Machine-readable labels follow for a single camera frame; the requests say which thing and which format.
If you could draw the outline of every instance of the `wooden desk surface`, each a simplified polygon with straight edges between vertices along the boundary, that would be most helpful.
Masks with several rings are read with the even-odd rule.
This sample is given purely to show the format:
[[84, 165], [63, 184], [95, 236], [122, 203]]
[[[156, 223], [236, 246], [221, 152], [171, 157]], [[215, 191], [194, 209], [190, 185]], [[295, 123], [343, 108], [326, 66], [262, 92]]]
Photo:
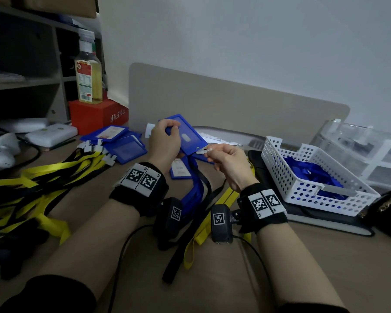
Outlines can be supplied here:
[[[38, 166], [64, 160], [77, 143], [44, 153]], [[112, 185], [129, 164], [116, 164], [88, 183], [73, 189], [50, 216], [68, 222], [75, 232], [107, 200]], [[212, 165], [199, 162], [213, 189], [224, 177]], [[167, 196], [182, 198], [192, 187], [191, 180], [171, 180]], [[154, 218], [141, 218], [151, 224]], [[291, 222], [297, 235], [309, 248], [328, 275], [351, 312], [391, 312], [391, 238], [377, 231], [368, 238]], [[0, 280], [0, 305], [20, 292], [47, 258], [58, 247], [51, 237], [23, 264], [20, 275]], [[150, 229], [134, 237], [128, 247], [113, 312], [272, 312], [268, 281], [256, 255], [239, 241], [217, 245], [210, 239], [195, 247], [195, 262], [190, 270], [180, 268], [172, 285], [162, 282], [162, 274], [175, 249], [157, 250]], [[96, 312], [106, 312], [111, 292], [108, 286]]]

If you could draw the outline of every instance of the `black bag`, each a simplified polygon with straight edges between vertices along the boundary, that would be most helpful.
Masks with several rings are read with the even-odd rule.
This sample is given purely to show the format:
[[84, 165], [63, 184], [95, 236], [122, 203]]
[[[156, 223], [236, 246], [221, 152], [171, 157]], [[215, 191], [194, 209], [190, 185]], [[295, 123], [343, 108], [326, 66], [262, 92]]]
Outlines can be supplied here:
[[388, 236], [391, 236], [391, 191], [372, 203], [368, 210], [360, 213], [362, 222], [367, 226], [375, 226]]

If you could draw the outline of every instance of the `oil bottle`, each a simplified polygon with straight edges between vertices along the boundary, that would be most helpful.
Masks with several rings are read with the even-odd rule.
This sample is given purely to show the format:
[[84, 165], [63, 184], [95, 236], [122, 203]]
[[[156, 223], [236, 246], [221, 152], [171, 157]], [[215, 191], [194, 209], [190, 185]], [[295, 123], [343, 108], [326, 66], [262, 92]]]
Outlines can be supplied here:
[[75, 58], [78, 99], [99, 104], [103, 101], [101, 62], [95, 55], [94, 32], [80, 29], [80, 53]]

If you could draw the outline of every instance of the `hand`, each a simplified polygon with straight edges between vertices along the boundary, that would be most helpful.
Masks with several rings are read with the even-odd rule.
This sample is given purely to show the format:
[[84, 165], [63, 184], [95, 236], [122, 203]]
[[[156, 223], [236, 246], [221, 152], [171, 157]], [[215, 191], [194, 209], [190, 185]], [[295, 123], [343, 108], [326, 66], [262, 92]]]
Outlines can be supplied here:
[[243, 189], [259, 181], [252, 174], [245, 152], [239, 147], [228, 144], [212, 144], [213, 150], [204, 154], [209, 162], [214, 162], [214, 168], [221, 171], [227, 178], [232, 190], [240, 193]]
[[[149, 159], [148, 162], [156, 166], [163, 174], [171, 168], [171, 164], [177, 157], [181, 147], [181, 138], [178, 126], [181, 123], [177, 120], [163, 119], [152, 129], [149, 138]], [[165, 129], [173, 126], [171, 135]]]

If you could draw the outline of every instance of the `forearm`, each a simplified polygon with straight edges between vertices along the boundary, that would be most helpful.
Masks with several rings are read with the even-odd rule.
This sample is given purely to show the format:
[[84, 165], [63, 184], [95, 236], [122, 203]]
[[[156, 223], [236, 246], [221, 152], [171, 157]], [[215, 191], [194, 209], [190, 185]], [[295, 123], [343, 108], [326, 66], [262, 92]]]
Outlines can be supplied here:
[[139, 217], [134, 207], [108, 200], [58, 248], [39, 274], [80, 281], [98, 299], [115, 272], [120, 249]]
[[332, 284], [288, 225], [270, 224], [257, 233], [278, 305], [322, 303], [344, 307]]

